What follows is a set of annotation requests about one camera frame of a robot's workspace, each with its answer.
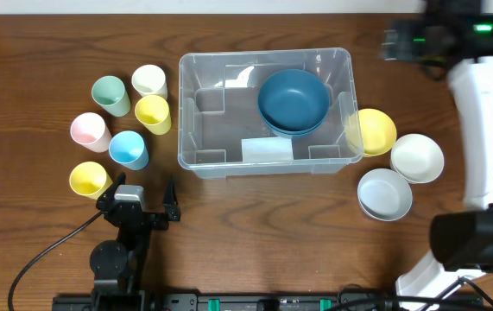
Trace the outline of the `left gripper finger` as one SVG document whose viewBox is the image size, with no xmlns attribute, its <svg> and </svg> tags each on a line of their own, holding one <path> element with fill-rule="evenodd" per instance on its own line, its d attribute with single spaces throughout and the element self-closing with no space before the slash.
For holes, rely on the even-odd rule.
<svg viewBox="0 0 493 311">
<path fill-rule="evenodd" d="M 120 173 L 117 178 L 98 196 L 97 203 L 111 202 L 115 199 L 117 188 L 123 185 L 126 181 L 126 174 Z"/>
<path fill-rule="evenodd" d="M 179 222 L 181 218 L 180 205 L 177 200 L 174 178 L 170 177 L 163 196 L 162 205 L 169 221 Z"/>
</svg>

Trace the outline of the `white small bowl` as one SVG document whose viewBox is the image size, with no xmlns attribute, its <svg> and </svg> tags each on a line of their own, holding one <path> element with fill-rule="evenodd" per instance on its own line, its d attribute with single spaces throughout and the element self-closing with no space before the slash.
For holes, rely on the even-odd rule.
<svg viewBox="0 0 493 311">
<path fill-rule="evenodd" d="M 407 134 L 400 137 L 390 153 L 391 168 L 411 184 L 436 180 L 443 172 L 445 157 L 430 137 Z"/>
</svg>

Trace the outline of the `yellow small bowl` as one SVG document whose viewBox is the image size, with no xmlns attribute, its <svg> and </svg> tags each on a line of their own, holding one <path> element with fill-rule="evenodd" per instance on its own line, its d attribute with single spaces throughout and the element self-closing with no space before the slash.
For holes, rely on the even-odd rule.
<svg viewBox="0 0 493 311">
<path fill-rule="evenodd" d="M 344 133 L 348 147 L 364 157 L 380 156 L 392 149 L 397 139 L 394 121 L 383 111 L 366 108 L 350 114 Z"/>
</svg>

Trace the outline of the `dark blue large bowl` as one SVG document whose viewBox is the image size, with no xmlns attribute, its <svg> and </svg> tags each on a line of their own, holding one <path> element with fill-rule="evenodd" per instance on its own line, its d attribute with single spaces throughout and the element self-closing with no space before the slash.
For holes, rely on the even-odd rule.
<svg viewBox="0 0 493 311">
<path fill-rule="evenodd" d="M 325 84 L 314 74 L 287 69 L 269 76 L 257 97 L 259 113 L 276 116 L 284 112 L 328 114 L 331 97 Z"/>
<path fill-rule="evenodd" d="M 289 111 L 273 116 L 260 112 L 260 117 L 277 136 L 296 138 L 308 136 L 316 131 L 325 122 L 328 114 L 303 114 Z"/>
</svg>

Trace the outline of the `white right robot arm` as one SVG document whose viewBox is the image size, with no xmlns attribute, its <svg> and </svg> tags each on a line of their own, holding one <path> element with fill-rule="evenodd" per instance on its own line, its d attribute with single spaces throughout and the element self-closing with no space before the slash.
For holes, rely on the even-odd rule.
<svg viewBox="0 0 493 311">
<path fill-rule="evenodd" d="M 438 68 L 458 110 L 465 209 L 433 218 L 429 252 L 396 280 L 394 300 L 401 310 L 450 308 L 457 289 L 493 273 L 493 14 L 480 1 L 429 1 L 419 18 L 392 22 L 382 55 Z"/>
</svg>

